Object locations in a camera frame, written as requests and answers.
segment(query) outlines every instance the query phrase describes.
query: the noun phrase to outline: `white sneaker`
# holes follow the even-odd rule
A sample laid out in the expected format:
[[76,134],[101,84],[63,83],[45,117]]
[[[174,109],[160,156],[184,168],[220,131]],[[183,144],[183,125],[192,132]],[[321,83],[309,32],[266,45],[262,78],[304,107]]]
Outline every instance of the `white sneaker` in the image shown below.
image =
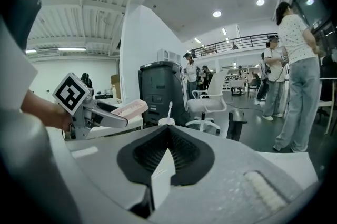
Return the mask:
[[268,120],[268,121],[273,121],[274,118],[272,116],[268,116],[268,117],[265,117],[265,116],[262,116],[265,120]]

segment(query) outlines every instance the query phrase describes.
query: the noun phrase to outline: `white office chair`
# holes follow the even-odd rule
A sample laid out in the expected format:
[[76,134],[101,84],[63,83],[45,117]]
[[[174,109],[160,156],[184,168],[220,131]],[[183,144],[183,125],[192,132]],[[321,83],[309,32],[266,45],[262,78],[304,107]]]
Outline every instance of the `white office chair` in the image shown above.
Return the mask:
[[[220,127],[214,123],[213,118],[205,118],[205,113],[224,112],[227,110],[227,104],[222,97],[223,84],[226,79],[228,70],[215,73],[211,80],[208,90],[194,90],[192,91],[194,99],[187,102],[191,112],[201,112],[201,117],[195,117],[193,121],[187,122],[186,126],[190,124],[200,124],[200,131],[204,130],[205,125],[210,125],[216,128],[217,133],[220,132]],[[196,93],[202,93],[200,98],[196,98]]]

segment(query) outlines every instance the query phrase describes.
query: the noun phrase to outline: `ceiling light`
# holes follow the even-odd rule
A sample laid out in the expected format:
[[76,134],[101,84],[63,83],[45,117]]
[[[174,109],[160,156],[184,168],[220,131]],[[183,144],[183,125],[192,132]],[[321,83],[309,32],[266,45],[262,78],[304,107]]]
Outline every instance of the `ceiling light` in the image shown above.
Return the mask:
[[262,6],[264,5],[264,0],[257,0],[256,4]]
[[306,1],[306,4],[307,4],[307,5],[312,5],[314,2],[315,2],[314,0],[307,0],[307,1]]
[[59,51],[86,51],[86,48],[78,48],[78,47],[60,47]]
[[36,50],[35,49],[29,49],[29,50],[26,50],[26,54],[29,54],[29,53],[35,53]]
[[219,17],[219,16],[221,16],[221,12],[220,12],[220,11],[215,11],[215,12],[213,13],[213,16],[214,16],[214,17]]

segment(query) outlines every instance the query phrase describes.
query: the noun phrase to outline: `cable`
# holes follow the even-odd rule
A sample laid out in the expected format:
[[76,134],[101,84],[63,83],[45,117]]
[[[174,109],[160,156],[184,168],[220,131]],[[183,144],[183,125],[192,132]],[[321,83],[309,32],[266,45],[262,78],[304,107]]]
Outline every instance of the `cable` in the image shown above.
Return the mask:
[[241,109],[241,110],[256,110],[256,111],[259,111],[259,112],[262,112],[262,113],[263,113],[262,110],[259,110],[259,109],[256,109],[256,108],[240,108],[240,107],[236,107],[236,106],[234,106],[234,105],[231,105],[231,104],[229,104],[229,103],[226,103],[226,104],[229,105],[229,106],[233,106],[233,107],[236,108],[236,109]]

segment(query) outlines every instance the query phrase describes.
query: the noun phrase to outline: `chair backrest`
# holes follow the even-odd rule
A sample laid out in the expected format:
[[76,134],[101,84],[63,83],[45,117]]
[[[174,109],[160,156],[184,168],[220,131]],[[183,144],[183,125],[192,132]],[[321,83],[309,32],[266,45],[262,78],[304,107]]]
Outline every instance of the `chair backrest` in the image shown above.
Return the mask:
[[228,70],[222,70],[213,75],[213,78],[210,82],[208,94],[221,94],[223,89],[223,84],[226,80]]

